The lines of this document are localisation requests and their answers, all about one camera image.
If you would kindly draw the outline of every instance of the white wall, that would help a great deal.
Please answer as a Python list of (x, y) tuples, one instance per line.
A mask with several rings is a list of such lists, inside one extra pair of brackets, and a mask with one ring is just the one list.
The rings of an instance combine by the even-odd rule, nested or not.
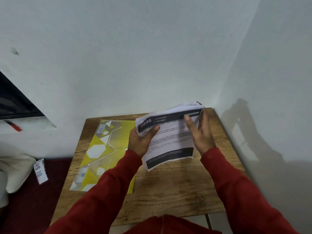
[(0, 0), (0, 71), (57, 126), (0, 153), (72, 156), (86, 118), (213, 106), (259, 1)]
[(312, 0), (261, 0), (216, 111), (269, 203), (312, 223)]

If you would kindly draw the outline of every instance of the red sweatshirt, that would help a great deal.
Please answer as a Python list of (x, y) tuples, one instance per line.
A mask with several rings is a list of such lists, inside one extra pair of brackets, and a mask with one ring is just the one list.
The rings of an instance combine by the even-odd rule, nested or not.
[[(234, 168), (219, 148), (206, 152), (201, 162), (210, 173), (227, 212), (233, 233), (297, 233), (282, 214), (272, 208), (258, 188)], [(127, 150), (117, 165), (107, 170), (97, 185), (78, 200), (45, 234), (108, 233), (127, 194), (131, 179), (142, 165)], [(126, 233), (220, 233), (185, 219), (163, 215), (150, 217)]]

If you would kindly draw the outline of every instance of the person's right arm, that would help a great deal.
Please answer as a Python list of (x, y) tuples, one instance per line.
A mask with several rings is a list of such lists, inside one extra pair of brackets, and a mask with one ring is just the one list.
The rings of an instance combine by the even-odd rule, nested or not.
[(201, 153), (201, 162), (224, 204), (233, 233), (297, 233), (252, 181), (225, 159), (214, 143), (206, 112), (202, 113), (199, 128), (188, 116), (184, 118)]

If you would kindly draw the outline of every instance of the wood grain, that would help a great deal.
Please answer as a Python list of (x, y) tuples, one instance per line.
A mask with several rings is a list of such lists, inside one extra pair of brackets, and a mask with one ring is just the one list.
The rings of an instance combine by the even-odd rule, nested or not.
[[(211, 108), (206, 110), (216, 145), (226, 159), (246, 175), (215, 111)], [(51, 224), (64, 216), (72, 205), (85, 194), (85, 192), (70, 191), (69, 189), (100, 120), (135, 120), (143, 115), (86, 120)], [(137, 223), (150, 216), (163, 214), (183, 217), (225, 211), (217, 196), (213, 180), (201, 164), (200, 158), (200, 154), (195, 152), (193, 159), (168, 162), (150, 172), (141, 166), (136, 174), (133, 194), (126, 195), (123, 206), (112, 225)]]

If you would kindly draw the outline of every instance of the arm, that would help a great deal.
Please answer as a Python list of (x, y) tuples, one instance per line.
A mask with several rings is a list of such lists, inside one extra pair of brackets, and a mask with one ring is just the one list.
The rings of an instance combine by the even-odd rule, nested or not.
[(142, 165), (151, 139), (159, 126), (149, 130), (144, 137), (135, 128), (130, 131), (128, 150), (117, 165), (108, 169), (68, 213), (53, 223), (45, 234), (109, 233), (127, 194), (133, 176)]
[(214, 181), (234, 233), (297, 233), (259, 189), (225, 159), (219, 148), (203, 154), (201, 162)]

